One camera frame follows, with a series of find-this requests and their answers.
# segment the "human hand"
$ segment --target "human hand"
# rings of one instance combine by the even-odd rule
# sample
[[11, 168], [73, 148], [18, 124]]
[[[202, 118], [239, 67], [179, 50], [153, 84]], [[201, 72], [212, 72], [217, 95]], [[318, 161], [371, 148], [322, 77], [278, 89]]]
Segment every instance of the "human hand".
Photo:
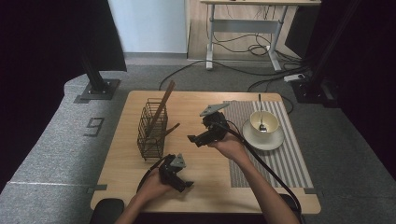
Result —
[[156, 199], [170, 191], [172, 187], [161, 182], [160, 172], [158, 169], [153, 169], [140, 190], [136, 193], [136, 197], [147, 203], [150, 200]]
[[249, 161], [244, 145], [231, 133], [226, 133], [222, 140], [213, 141], [207, 145], [209, 147], [215, 147], [223, 156], [236, 163]]

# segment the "human arm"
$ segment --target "human arm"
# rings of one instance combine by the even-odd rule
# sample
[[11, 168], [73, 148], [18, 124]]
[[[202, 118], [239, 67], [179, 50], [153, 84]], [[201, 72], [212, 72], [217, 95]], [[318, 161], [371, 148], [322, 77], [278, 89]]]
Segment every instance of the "human arm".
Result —
[[289, 206], [254, 167], [239, 139], [227, 133], [221, 141], [208, 144], [234, 161], [249, 183], [266, 221], [270, 224], [299, 223]]
[[120, 215], [116, 224], [132, 224], [142, 208], [151, 200], [156, 199], [171, 190], [172, 187], [164, 185], [160, 179], [158, 169], [153, 169], [143, 183], [141, 189], [131, 199]]

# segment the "wooden tabletop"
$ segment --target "wooden tabletop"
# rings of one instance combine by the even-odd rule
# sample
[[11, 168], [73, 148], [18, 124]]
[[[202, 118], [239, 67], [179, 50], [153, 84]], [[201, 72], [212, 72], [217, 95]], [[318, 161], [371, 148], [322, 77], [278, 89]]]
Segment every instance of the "wooden tabletop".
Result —
[[201, 0], [209, 5], [319, 6], [320, 0]]
[[[137, 147], [138, 125], [142, 109], [148, 98], [162, 98], [164, 91], [131, 91], [123, 108], [119, 125], [100, 178], [91, 208], [104, 198], [119, 198], [127, 204], [135, 195], [137, 186], [158, 159], [145, 161]], [[208, 105], [223, 101], [257, 101], [258, 93], [173, 91], [166, 103], [167, 127], [180, 126], [165, 138], [164, 155], [182, 153], [187, 167], [180, 171], [184, 181], [194, 181], [190, 189], [182, 193], [168, 192], [150, 203], [146, 212], [204, 212], [204, 213], [260, 213], [260, 207], [250, 188], [231, 188], [228, 159], [210, 147], [197, 147], [187, 135], [206, 131], [199, 114]], [[263, 101], [281, 101], [276, 93], [263, 93]], [[293, 188], [304, 214], [317, 214], [320, 204], [316, 194], [305, 194], [302, 188]]]

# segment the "spoon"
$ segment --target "spoon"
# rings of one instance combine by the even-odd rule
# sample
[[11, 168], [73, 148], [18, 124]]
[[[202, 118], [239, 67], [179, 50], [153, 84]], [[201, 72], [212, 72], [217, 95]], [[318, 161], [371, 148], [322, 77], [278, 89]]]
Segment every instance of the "spoon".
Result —
[[259, 102], [260, 102], [260, 126], [259, 131], [262, 133], [267, 132], [267, 128], [265, 128], [264, 124], [262, 123], [262, 95], [259, 94]]

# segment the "power strip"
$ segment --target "power strip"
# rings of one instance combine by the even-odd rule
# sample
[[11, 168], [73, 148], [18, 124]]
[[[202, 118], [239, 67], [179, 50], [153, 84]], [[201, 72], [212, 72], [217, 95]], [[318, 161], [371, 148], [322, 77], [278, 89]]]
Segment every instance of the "power strip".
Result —
[[305, 76], [303, 74], [296, 74], [296, 75], [291, 75], [291, 76], [284, 77], [285, 82], [290, 82], [290, 81], [295, 81], [295, 80], [302, 80], [304, 78], [305, 78]]

